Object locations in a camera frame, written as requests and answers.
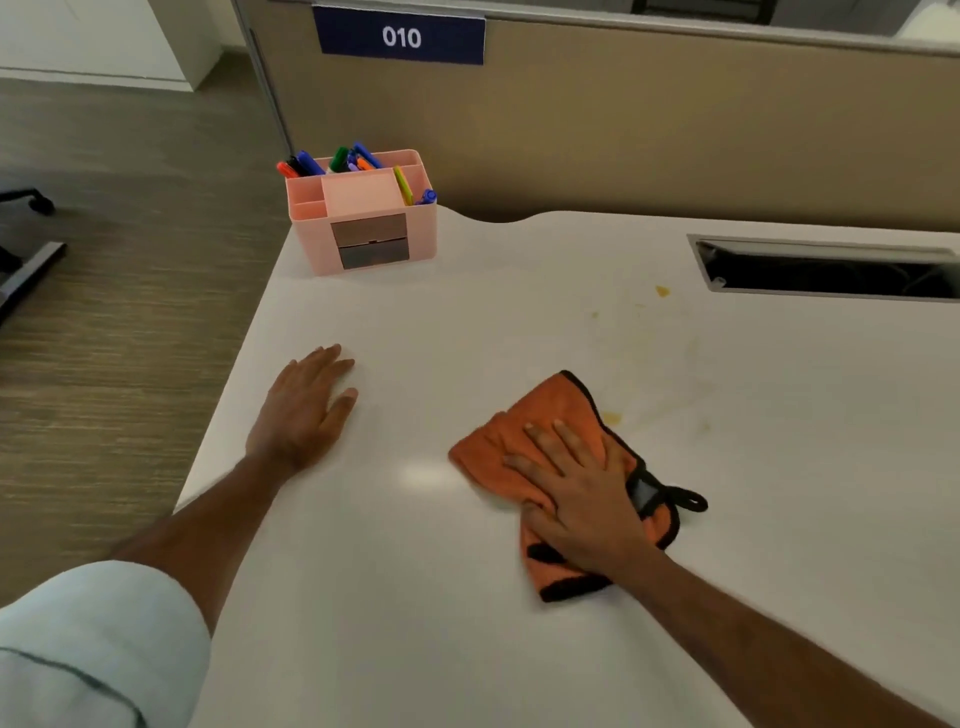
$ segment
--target desk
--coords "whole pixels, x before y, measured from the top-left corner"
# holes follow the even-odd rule
[[[360,399],[253,542],[196,728],[745,725],[617,589],[540,605],[515,510],[447,462],[564,368],[659,478],[709,499],[675,559],[960,715],[960,305],[714,293],[686,238],[960,235],[445,208],[438,225],[436,259],[333,278],[284,245],[181,500],[240,457],[292,357],[341,342]]]

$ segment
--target blue sign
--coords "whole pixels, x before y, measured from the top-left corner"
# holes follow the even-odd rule
[[[338,56],[483,65],[487,20],[313,6],[320,47]]]

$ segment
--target light blue sleeve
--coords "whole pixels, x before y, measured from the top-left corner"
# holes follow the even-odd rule
[[[11,725],[93,728],[98,716],[96,728],[108,728],[106,716],[127,716],[109,723],[185,728],[210,636],[176,580],[104,561],[58,574],[0,610],[0,656],[0,705],[35,721]],[[52,715],[58,705],[65,713]]]

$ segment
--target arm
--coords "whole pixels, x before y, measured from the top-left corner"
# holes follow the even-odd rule
[[[557,504],[554,517],[528,503],[526,524],[569,562],[633,595],[754,726],[946,725],[671,561],[643,535],[619,449],[608,438],[601,467],[572,430],[555,428],[562,441],[535,426],[527,432],[559,474],[520,455],[504,460]]]
[[[253,535],[279,489],[312,467],[340,437],[356,402],[347,389],[329,408],[336,380],[353,366],[340,346],[317,349],[280,372],[260,410],[247,455],[216,485],[118,546],[110,558],[164,571],[190,593],[212,633]]]

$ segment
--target beige partition panel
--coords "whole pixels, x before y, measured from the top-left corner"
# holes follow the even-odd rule
[[[483,66],[359,59],[241,2],[297,148],[417,149],[465,214],[960,231],[960,58],[491,19]]]

